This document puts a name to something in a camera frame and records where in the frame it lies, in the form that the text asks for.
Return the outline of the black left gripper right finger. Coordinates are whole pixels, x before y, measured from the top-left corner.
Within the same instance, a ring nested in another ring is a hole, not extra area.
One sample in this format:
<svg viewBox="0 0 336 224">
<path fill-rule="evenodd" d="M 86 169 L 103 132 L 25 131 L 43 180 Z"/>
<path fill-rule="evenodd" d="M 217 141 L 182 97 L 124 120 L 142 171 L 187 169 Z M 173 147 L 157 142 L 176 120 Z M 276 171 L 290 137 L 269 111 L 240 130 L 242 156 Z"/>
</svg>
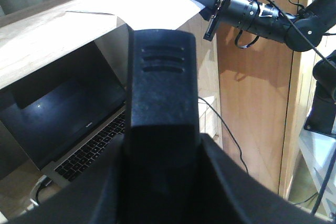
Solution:
<svg viewBox="0 0 336 224">
<path fill-rule="evenodd" d="M 326 223 L 250 177 L 207 134 L 201 139 L 201 223 Z"/>
</svg>

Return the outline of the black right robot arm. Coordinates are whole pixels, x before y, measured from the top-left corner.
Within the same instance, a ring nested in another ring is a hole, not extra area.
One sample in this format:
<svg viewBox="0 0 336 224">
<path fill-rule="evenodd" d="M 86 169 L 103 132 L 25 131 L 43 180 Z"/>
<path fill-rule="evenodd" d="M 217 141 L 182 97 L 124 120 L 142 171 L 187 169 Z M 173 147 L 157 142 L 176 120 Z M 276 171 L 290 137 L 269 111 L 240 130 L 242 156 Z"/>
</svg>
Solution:
<svg viewBox="0 0 336 224">
<path fill-rule="evenodd" d="M 316 50 L 335 25 L 335 0 L 313 0 L 299 6 L 297 14 L 285 13 L 272 0 L 195 0 L 204 6 L 201 16 L 209 22 L 205 40 L 212 40 L 220 23 L 284 43 L 293 51 Z M 305 122 L 308 131 L 335 137 L 335 53 L 321 57 L 312 71 L 316 89 Z"/>
</svg>

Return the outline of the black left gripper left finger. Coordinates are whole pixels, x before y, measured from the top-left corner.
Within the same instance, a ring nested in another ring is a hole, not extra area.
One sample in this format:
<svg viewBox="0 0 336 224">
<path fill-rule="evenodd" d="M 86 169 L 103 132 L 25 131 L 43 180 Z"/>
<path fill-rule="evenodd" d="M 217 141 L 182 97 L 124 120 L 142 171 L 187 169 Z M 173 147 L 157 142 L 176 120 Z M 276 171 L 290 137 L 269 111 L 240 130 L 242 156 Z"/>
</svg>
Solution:
<svg viewBox="0 0 336 224">
<path fill-rule="evenodd" d="M 70 185 L 9 223 L 119 223 L 122 144 L 117 135 Z"/>
</svg>

